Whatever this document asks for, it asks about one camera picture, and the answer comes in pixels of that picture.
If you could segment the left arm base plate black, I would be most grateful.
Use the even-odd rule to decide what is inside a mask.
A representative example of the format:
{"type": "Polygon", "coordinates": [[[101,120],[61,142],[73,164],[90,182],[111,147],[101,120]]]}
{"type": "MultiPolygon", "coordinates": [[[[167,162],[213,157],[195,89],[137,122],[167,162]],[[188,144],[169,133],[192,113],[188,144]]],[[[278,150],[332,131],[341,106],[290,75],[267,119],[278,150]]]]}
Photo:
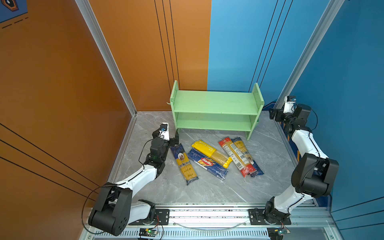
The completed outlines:
{"type": "Polygon", "coordinates": [[[149,215],[137,221],[130,223],[130,226],[140,226],[140,225],[162,225],[167,226],[169,224],[170,210],[169,209],[158,209],[156,208],[153,211],[150,211],[149,215]]]}

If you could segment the Ankara spaghetti bag blue yellow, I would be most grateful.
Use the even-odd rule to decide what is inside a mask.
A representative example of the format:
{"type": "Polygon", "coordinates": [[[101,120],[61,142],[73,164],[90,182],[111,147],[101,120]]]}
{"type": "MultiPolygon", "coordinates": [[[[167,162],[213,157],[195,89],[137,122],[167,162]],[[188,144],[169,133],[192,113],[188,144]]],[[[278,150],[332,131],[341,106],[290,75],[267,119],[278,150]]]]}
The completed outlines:
{"type": "Polygon", "coordinates": [[[177,161],[178,167],[184,176],[187,186],[199,179],[194,167],[192,166],[184,147],[182,144],[175,145],[171,147],[172,154],[174,155],[175,160],[177,161]]]}

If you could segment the blue Barilla spaghetti box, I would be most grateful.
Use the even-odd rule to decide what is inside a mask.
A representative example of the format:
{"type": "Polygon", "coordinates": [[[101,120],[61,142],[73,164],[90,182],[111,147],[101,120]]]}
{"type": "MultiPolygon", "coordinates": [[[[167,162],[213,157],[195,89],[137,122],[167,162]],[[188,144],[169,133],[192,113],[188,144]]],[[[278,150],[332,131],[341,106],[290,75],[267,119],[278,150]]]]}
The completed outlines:
{"type": "Polygon", "coordinates": [[[200,167],[204,168],[207,172],[211,173],[215,177],[219,178],[220,180],[224,180],[228,174],[228,170],[210,159],[209,157],[205,156],[198,150],[192,148],[188,153],[187,156],[190,160],[198,164],[200,167]]]}

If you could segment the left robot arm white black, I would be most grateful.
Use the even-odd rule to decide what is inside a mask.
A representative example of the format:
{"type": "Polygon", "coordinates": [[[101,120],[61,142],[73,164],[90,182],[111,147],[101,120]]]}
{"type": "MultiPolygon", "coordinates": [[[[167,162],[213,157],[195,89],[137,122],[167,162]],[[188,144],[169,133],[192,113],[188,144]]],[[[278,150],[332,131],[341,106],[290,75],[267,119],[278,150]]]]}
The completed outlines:
{"type": "Polygon", "coordinates": [[[132,176],[117,183],[105,183],[88,217],[88,224],[113,236],[120,235],[128,224],[137,221],[157,224],[156,205],[147,200],[132,202],[133,197],[163,172],[170,147],[179,143],[179,135],[170,137],[169,124],[161,123],[153,132],[150,152],[142,167],[132,176]]]}

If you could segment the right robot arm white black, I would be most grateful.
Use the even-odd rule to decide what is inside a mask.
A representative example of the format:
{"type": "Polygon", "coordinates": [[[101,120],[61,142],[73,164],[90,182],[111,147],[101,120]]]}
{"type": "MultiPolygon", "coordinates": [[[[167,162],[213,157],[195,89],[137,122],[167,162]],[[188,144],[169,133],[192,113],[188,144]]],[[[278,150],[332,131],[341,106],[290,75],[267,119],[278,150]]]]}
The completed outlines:
{"type": "Polygon", "coordinates": [[[284,133],[299,150],[299,160],[291,177],[291,185],[280,195],[272,197],[265,206],[268,224],[288,220],[293,209],[307,200],[330,195],[339,170],[339,163],[330,159],[316,143],[313,131],[307,127],[311,107],[286,102],[281,109],[270,109],[270,119],[284,123],[284,133]]]}

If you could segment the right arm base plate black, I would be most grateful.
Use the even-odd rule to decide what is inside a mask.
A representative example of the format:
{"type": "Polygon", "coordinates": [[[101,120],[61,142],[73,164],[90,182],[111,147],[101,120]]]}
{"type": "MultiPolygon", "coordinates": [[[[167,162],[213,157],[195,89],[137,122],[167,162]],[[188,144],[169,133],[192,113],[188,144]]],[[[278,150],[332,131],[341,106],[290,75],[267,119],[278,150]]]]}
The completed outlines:
{"type": "Polygon", "coordinates": [[[266,215],[265,209],[248,209],[249,220],[251,225],[291,225],[290,216],[274,216],[266,215]]]}

